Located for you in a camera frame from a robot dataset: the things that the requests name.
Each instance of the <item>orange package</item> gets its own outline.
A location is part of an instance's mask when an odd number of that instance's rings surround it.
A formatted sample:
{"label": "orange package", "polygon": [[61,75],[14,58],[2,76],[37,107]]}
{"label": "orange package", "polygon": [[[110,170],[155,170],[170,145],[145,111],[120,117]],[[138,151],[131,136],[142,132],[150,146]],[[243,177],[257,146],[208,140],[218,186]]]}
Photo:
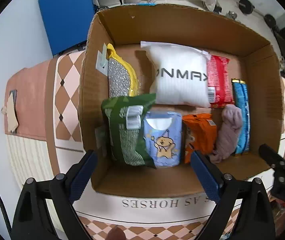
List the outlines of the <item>orange package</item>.
{"label": "orange package", "polygon": [[182,117],[187,125],[185,163],[190,163],[191,153],[199,150],[203,155],[212,153],[217,138],[217,126],[211,114],[188,114]]}

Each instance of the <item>light blue wipes package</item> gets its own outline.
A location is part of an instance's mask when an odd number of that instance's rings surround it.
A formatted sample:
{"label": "light blue wipes package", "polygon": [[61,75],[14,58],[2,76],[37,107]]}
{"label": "light blue wipes package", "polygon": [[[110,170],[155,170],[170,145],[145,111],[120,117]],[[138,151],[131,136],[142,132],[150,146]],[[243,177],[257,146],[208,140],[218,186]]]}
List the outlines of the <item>light blue wipes package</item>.
{"label": "light blue wipes package", "polygon": [[176,112],[147,112],[144,119],[146,149],[156,167],[180,162],[182,117]]}

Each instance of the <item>barcode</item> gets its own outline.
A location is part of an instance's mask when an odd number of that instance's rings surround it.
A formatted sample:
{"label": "barcode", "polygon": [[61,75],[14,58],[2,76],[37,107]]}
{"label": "barcode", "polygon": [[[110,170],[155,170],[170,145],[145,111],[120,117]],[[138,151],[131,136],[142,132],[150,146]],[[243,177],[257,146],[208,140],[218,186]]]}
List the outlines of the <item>barcode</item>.
{"label": "barcode", "polygon": [[208,119],[207,119],[207,121],[208,121],[208,123],[209,123],[210,125],[216,125],[213,120],[208,120]]}
{"label": "barcode", "polygon": [[126,128],[128,130],[141,128],[143,106],[128,106],[126,114]]}
{"label": "barcode", "polygon": [[215,87],[208,87],[208,101],[209,103],[216,102],[216,88]]}

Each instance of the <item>white plastic bag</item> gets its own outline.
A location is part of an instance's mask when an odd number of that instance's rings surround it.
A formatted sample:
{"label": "white plastic bag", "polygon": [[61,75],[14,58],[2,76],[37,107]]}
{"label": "white plastic bag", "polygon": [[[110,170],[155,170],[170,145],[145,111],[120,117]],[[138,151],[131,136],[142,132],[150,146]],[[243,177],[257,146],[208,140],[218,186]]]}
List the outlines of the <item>white plastic bag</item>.
{"label": "white plastic bag", "polygon": [[154,66],[150,93],[156,93],[156,104],[210,107],[208,52],[163,42],[141,41],[140,47]]}

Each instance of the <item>pink cloth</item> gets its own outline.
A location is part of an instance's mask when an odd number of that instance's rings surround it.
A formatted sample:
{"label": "pink cloth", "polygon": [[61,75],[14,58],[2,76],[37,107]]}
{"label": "pink cloth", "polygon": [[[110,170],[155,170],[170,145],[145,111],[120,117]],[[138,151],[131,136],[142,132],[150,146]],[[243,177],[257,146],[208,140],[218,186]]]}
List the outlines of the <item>pink cloth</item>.
{"label": "pink cloth", "polygon": [[236,149],[243,125],[241,109],[226,105],[222,111],[222,126],[218,132],[216,150],[209,155],[212,163],[219,163],[228,158]]}

